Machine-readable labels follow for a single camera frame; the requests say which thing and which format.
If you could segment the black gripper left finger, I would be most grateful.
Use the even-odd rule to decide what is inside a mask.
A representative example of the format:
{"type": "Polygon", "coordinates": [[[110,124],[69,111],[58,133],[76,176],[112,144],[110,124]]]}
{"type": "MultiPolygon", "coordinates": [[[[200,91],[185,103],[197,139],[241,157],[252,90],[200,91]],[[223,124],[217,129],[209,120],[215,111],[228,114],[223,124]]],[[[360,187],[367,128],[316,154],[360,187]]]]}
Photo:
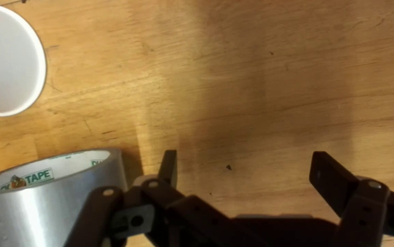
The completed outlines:
{"type": "Polygon", "coordinates": [[[160,172],[124,192],[94,190],[64,247],[125,247],[145,235],[156,247],[230,247],[233,223],[219,210],[176,190],[178,151],[167,150],[160,172]]]}

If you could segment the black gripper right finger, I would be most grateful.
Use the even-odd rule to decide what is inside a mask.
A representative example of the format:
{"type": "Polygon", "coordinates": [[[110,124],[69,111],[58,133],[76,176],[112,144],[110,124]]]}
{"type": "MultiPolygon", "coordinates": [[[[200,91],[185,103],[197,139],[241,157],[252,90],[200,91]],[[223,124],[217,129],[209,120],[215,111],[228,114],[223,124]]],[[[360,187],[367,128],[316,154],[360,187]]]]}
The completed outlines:
{"type": "Polygon", "coordinates": [[[315,151],[309,181],[340,217],[333,247],[381,247],[394,238],[394,191],[356,176],[326,151],[315,151]]]}

